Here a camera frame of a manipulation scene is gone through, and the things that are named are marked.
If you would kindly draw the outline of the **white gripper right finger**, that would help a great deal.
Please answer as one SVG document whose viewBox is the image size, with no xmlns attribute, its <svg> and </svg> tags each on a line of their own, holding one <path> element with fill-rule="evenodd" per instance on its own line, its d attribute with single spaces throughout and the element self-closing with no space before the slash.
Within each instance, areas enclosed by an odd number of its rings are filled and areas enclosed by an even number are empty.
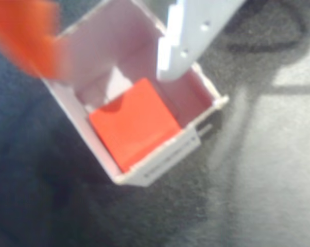
<svg viewBox="0 0 310 247">
<path fill-rule="evenodd" d="M 170 5 L 167 29 L 158 42 L 157 79 L 173 81 L 184 75 L 244 3 L 191 0 Z"/>
</svg>

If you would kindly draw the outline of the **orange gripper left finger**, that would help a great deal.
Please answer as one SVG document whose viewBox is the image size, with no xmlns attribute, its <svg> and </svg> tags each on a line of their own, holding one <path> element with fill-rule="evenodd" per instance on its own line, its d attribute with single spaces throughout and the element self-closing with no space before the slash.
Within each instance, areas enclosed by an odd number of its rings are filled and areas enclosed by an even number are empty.
<svg viewBox="0 0 310 247">
<path fill-rule="evenodd" d="M 65 40 L 57 34 L 59 17 L 54 1 L 0 1 L 0 52 L 31 76 L 61 79 Z"/>
</svg>

